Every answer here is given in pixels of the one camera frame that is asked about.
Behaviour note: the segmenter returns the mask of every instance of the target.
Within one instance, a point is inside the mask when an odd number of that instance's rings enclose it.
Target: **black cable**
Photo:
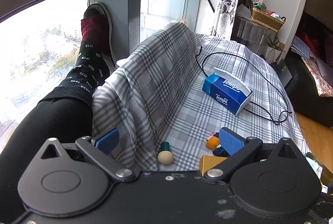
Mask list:
[[[254,104],[254,105],[256,105],[256,106],[262,108],[264,111],[266,111],[266,112],[268,113],[270,119],[269,119],[269,118],[266,118],[266,117],[263,117],[263,116],[261,116],[261,115],[259,115],[259,114],[256,114],[256,113],[254,113],[254,112],[252,112],[252,111],[250,111],[250,110],[244,108],[247,112],[252,113],[253,115],[258,116],[259,118],[262,118],[262,119],[265,119],[265,120],[267,120],[267,121],[273,122],[275,125],[279,125],[279,124],[281,124],[281,123],[283,123],[283,122],[285,122],[285,121],[287,120],[288,115],[291,114],[292,112],[289,111],[288,102],[287,102],[286,98],[285,98],[284,95],[278,90],[278,88],[276,88],[276,87],[275,87],[275,86],[274,86],[274,85],[273,85],[273,84],[272,84],[267,78],[265,78],[264,75],[258,70],[258,68],[255,67],[255,66],[254,66],[249,60],[247,60],[247,59],[245,59],[245,58],[243,58],[243,57],[241,57],[241,56],[238,56],[238,55],[236,55],[236,54],[232,54],[232,53],[228,53],[228,52],[213,52],[213,53],[207,55],[207,56],[204,58],[204,60],[203,60],[203,62],[202,62],[202,65],[200,65],[200,63],[198,62],[198,56],[201,54],[201,50],[202,50],[202,48],[203,48],[203,47],[200,47],[199,54],[195,56],[195,60],[196,60],[197,64],[199,65],[200,69],[202,70],[202,72],[204,73],[204,75],[205,75],[206,77],[208,77],[208,75],[206,74],[206,72],[205,72],[205,70],[204,70],[204,63],[206,62],[206,60],[207,60],[210,56],[212,56],[212,55],[214,55],[214,54],[226,54],[226,55],[235,56],[235,57],[237,57],[237,58],[241,58],[241,59],[243,59],[244,61],[248,62],[250,65],[252,65],[252,66],[254,67],[254,69],[256,69],[256,70],[259,72],[259,74],[261,74],[262,77],[263,77],[263,78],[264,78],[269,84],[271,84],[271,85],[277,90],[277,92],[282,96],[282,98],[283,98],[283,100],[284,100],[284,103],[285,103],[286,106],[287,106],[287,110],[284,110],[284,111],[282,111],[282,112],[280,113],[280,115],[279,115],[277,121],[273,119],[273,116],[270,114],[270,112],[269,112],[266,108],[262,107],[261,105],[255,103],[255,102],[252,102],[252,101],[250,101],[250,103],[252,103],[252,104]],[[280,119],[281,119],[281,116],[282,116],[282,114],[285,113],[285,112],[287,113],[287,116],[286,116],[286,118],[285,118],[284,120],[281,121],[281,120],[280,120]]]

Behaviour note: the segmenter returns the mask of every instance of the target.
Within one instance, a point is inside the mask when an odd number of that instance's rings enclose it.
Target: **tissue pack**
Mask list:
[[[215,73],[205,79],[203,91],[238,115],[250,102],[253,91],[227,71],[214,69]]]

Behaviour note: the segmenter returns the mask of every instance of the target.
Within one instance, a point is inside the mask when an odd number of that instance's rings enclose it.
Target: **beige ball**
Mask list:
[[[159,163],[167,165],[174,160],[174,155],[169,151],[162,151],[158,154],[157,159]]]

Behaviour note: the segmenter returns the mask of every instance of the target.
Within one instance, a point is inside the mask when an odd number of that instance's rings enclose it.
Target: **potted plant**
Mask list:
[[[282,53],[282,49],[279,47],[280,40],[277,37],[277,34],[274,37],[274,40],[268,37],[268,41],[266,42],[266,47],[264,50],[264,57],[266,62],[273,63],[277,60],[279,55]]]

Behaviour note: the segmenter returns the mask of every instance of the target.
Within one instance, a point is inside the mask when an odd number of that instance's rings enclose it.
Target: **green cap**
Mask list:
[[[162,142],[160,151],[170,151],[170,144],[167,141]]]

